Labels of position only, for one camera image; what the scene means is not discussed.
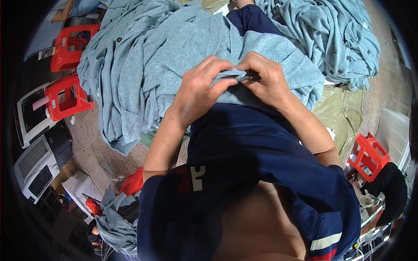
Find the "navy blue shirt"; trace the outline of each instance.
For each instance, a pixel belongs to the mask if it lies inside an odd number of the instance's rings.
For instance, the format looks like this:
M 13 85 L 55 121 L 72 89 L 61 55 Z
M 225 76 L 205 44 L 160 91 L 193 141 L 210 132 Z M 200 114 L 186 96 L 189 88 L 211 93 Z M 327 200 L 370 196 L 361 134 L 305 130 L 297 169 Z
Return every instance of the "navy blue shirt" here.
M 283 204 L 309 260 L 343 256 L 360 235 L 354 189 L 341 167 L 319 164 L 290 132 L 286 120 L 242 105 L 215 104 L 196 120 L 187 164 L 142 188 L 140 259 L 210 260 L 222 237 L 222 209 L 260 180 L 286 191 Z

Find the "air cooler grille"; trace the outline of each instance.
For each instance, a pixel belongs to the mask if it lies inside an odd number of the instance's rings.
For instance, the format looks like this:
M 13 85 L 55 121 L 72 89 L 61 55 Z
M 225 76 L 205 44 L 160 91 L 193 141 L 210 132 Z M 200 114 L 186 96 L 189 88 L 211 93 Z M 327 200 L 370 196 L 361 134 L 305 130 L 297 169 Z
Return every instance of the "air cooler grille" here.
M 49 171 L 47 165 L 39 172 L 32 184 L 29 186 L 29 191 L 32 192 L 36 197 L 40 197 L 42 192 L 49 186 L 52 181 L 52 174 Z
M 31 144 L 28 150 L 30 152 L 19 163 L 19 169 L 24 179 L 35 164 L 48 152 L 44 139 L 40 139 L 37 143 Z

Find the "left hand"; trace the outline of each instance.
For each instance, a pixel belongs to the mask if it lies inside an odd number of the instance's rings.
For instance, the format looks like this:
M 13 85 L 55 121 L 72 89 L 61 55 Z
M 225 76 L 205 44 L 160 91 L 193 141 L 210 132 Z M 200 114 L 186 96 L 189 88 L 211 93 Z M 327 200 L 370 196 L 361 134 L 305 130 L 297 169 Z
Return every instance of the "left hand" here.
M 202 117 L 215 104 L 218 97 L 229 86 L 238 84 L 235 79 L 222 79 L 210 85 L 213 79 L 234 65 L 211 55 L 183 75 L 180 89 L 172 105 L 167 109 L 170 118 L 178 121 L 182 129 L 187 129 L 195 120 Z

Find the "light blue knit fabric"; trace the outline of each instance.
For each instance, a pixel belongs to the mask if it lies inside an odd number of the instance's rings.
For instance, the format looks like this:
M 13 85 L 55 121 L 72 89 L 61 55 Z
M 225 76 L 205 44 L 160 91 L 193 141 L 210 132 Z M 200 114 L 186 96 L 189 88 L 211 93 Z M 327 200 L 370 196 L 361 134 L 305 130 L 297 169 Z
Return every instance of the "light blue knit fabric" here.
M 255 0 L 275 26 L 326 75 L 369 88 L 379 70 L 380 46 L 360 0 Z
M 183 74 L 211 54 L 237 64 L 256 51 L 282 64 L 292 92 L 308 109 L 321 99 L 324 76 L 285 37 L 253 31 L 241 37 L 227 18 L 204 12 L 200 2 L 182 7 L 173 0 L 102 1 L 110 9 L 77 72 L 81 87 L 99 105 L 103 140 L 123 155 L 141 133 L 158 128 Z M 234 69 L 220 73 L 215 82 L 245 75 Z M 271 110 L 241 84 L 218 102 Z

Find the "striped shirt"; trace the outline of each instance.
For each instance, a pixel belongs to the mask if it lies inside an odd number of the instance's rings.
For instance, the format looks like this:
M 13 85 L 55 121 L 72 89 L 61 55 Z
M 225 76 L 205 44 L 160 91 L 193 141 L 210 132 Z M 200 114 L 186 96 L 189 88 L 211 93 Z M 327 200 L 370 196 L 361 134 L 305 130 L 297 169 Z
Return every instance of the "striped shirt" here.
M 58 13 L 59 11 L 64 10 L 65 5 L 68 3 L 68 0 L 58 0 L 58 2 L 54 5 L 54 7 L 52 7 L 51 11 L 48 12 L 48 14 L 46 15 L 46 17 L 44 18 L 45 21 L 50 21 L 52 22 L 52 18 L 54 17 L 54 15 L 56 13 Z

